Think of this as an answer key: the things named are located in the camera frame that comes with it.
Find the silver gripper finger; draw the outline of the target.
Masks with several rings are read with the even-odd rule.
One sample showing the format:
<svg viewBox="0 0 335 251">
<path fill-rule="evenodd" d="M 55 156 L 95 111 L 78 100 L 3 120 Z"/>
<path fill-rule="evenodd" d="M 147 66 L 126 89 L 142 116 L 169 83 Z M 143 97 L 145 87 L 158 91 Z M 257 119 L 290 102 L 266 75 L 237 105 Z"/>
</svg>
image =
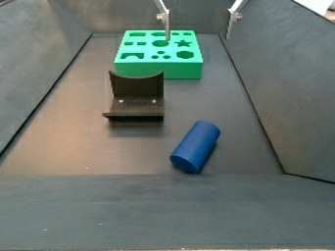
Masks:
<svg viewBox="0 0 335 251">
<path fill-rule="evenodd" d="M 229 8 L 230 20 L 229 20 L 226 39 L 231 38 L 234 24 L 242 18 L 242 13 L 239 12 L 242 3 L 243 0 L 235 0 L 233 6 Z"/>
<path fill-rule="evenodd" d="M 166 39 L 170 40 L 170 10 L 169 10 L 163 0 L 154 0 L 154 1 L 155 1 L 158 9 L 161 11 L 157 14 L 157 18 L 165 24 L 165 27 L 166 27 Z"/>
</svg>

